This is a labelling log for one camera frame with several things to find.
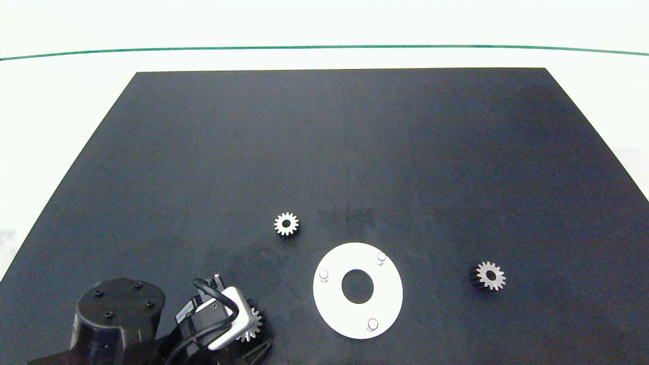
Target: metal gear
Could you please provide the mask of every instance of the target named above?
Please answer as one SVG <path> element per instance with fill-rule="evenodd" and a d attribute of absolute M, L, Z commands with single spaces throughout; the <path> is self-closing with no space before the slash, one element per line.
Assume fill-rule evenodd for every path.
<path fill-rule="evenodd" d="M 502 286 L 505 285 L 506 279 L 504 274 L 504 272 L 500 271 L 500 266 L 496 266 L 496 264 L 492 264 L 489 261 L 487 261 L 487 263 L 483 261 L 476 268 L 477 278 L 480 279 L 481 283 L 484 283 L 484 288 L 489 288 L 490 290 L 498 291 L 498 289 L 502 289 Z"/>
<path fill-rule="evenodd" d="M 251 308 L 251 311 L 254 323 L 252 324 L 252 327 L 248 329 L 248 331 L 245 331 L 241 336 L 237 337 L 237 340 L 240 340 L 241 342 L 250 342 L 253 338 L 257 337 L 257 333 L 262 330 L 262 317 L 259 315 L 259 310 Z"/>
<path fill-rule="evenodd" d="M 280 236 L 290 236 L 297 231 L 297 227 L 300 225 L 298 222 L 299 220 L 293 213 L 286 212 L 280 214 L 275 220 L 275 231 Z"/>

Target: gear teeth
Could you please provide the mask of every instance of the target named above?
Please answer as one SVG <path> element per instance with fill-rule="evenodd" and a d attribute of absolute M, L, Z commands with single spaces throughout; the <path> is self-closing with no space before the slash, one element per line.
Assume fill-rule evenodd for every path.
<path fill-rule="evenodd" d="M 507 279 L 505 277 L 505 273 L 500 270 L 500 266 L 496 266 L 495 263 L 492 263 L 491 261 L 484 262 L 482 261 L 481 264 L 478 265 L 476 268 L 476 274 L 475 277 L 478 278 L 480 283 L 483 283 L 484 285 L 482 286 L 483 289 L 488 289 L 488 290 L 496 290 L 499 291 L 500 289 L 503 289 L 503 286 L 505 285 L 505 280 Z M 495 275 L 495 278 L 492 280 L 487 276 L 487 273 L 491 272 L 493 275 Z"/>
<path fill-rule="evenodd" d="M 289 222 L 288 227 L 284 226 L 285 221 Z M 296 215 L 290 212 L 280 214 L 275 220 L 275 231 L 281 237 L 294 234 L 295 232 L 297 232 L 299 226 L 299 220 L 297 219 Z"/>

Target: white background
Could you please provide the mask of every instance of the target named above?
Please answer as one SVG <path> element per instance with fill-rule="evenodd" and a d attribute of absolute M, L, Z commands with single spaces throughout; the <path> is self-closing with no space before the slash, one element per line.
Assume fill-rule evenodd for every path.
<path fill-rule="evenodd" d="M 0 57 L 91 49 L 491 44 L 649 53 L 649 3 L 0 1 Z M 0 62 L 0 277 L 137 71 L 544 67 L 649 196 L 649 57 L 529 49 L 101 53 Z"/>

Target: screw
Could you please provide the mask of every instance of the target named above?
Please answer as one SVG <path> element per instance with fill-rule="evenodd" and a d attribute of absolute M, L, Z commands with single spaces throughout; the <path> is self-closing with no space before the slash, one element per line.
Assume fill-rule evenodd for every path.
<path fill-rule="evenodd" d="M 322 269 L 320 270 L 318 276 L 320 276 L 320 281 L 326 283 L 327 279 L 329 279 L 329 271 L 327 271 L 326 269 Z"/>
<path fill-rule="evenodd" d="M 374 331 L 377 328 L 378 328 L 378 321 L 376 320 L 376 318 L 370 318 L 367 321 L 367 329 L 370 331 Z"/>
<path fill-rule="evenodd" d="M 378 262 L 376 264 L 381 266 L 386 261 L 386 258 L 387 258 L 386 253 L 384 252 L 377 253 L 376 259 L 378 260 Z"/>

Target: cable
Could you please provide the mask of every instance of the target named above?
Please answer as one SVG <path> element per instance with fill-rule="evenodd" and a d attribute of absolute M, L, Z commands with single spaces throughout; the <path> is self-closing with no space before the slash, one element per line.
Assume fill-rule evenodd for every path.
<path fill-rule="evenodd" d="M 229 308 L 234 314 L 234 317 L 239 315 L 239 306 L 237 306 L 237 304 L 233 302 L 232 299 L 223 295 L 220 291 L 216 290 L 215 288 L 212 288 L 210 286 L 210 283 L 207 280 L 196 278 L 194 279 L 193 283 L 194 286 L 202 290 L 205 294 L 216 299 L 218 302 L 220 302 L 221 304 Z"/>
<path fill-rule="evenodd" d="M 215 288 L 212 288 L 210 286 L 210 283 L 207 280 L 196 278 L 194 279 L 193 284 L 198 289 L 202 290 L 205 294 L 216 299 L 216 301 L 220 302 L 226 308 L 229 308 L 232 311 L 232 313 L 227 318 L 201 329 L 200 331 L 196 332 L 193 336 L 187 337 L 181 343 L 176 345 L 176 347 L 173 348 L 172 352 L 167 357 L 167 360 L 164 362 L 164 365 L 171 365 L 173 361 L 176 359 L 176 357 L 178 356 L 178 354 L 181 351 L 185 350 L 189 345 L 200 340 L 202 337 L 207 336 L 210 333 L 220 331 L 221 329 L 228 327 L 239 315 L 239 306 L 237 306 L 237 304 L 233 302 L 230 298 L 228 298 L 227 296 L 225 296 Z"/>
<path fill-rule="evenodd" d="M 234 318 L 235 318 L 235 316 L 230 315 L 228 318 L 225 318 L 224 320 L 220 320 L 220 321 L 218 321 L 216 323 L 213 323 L 213 324 L 201 329 L 200 331 L 196 332 L 195 335 L 193 335 L 191 337 L 188 337 L 187 339 L 185 339 L 184 341 L 182 341 L 181 343 L 176 345 L 176 347 L 173 348 L 173 351 L 167 357 L 167 360 L 164 362 L 164 365 L 171 365 L 173 363 L 173 361 L 176 359 L 176 357 L 178 356 L 178 354 L 181 351 L 185 350 L 189 345 L 191 345 L 195 341 L 200 340 L 202 337 L 207 336 L 208 334 L 210 334 L 212 332 L 216 332 L 216 331 L 219 331 L 221 329 L 224 329 L 225 327 L 228 327 L 230 325 L 230 323 L 232 323 L 234 321 Z"/>

